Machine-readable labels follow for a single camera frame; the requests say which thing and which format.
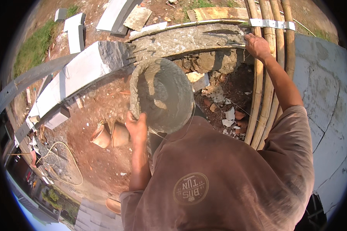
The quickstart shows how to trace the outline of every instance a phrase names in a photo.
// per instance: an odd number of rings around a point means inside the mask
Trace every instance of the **clay pot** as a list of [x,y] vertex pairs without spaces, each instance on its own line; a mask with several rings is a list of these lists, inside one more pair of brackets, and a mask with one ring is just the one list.
[[112,212],[114,212],[116,214],[121,214],[121,203],[120,202],[115,201],[111,198],[108,198],[105,202],[105,205]]
[[102,148],[106,148],[111,140],[111,134],[106,131],[104,125],[101,125],[90,138],[91,143],[97,144]]
[[127,128],[119,124],[114,124],[112,129],[112,147],[127,145],[130,133]]

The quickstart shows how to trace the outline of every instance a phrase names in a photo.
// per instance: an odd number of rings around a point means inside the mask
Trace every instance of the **man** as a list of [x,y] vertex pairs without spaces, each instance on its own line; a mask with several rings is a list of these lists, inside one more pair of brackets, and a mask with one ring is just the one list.
[[121,216],[129,230],[294,230],[312,193],[314,174],[307,113],[299,92],[270,54],[269,44],[245,35],[263,62],[283,110],[264,150],[214,131],[194,116],[146,154],[147,115],[126,127],[133,145],[129,191]]

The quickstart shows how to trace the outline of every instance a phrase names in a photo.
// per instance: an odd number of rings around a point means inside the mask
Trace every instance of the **cement mortar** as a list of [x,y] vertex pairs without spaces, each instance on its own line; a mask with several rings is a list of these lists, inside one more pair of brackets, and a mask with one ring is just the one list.
[[219,47],[245,49],[243,38],[249,32],[250,28],[247,26],[225,23],[182,27],[132,41],[132,45],[136,46],[133,53],[137,61],[142,61]]
[[139,118],[148,115],[147,125],[155,132],[168,134],[189,120],[194,103],[192,86],[175,63],[153,58],[140,63],[130,80],[130,110]]

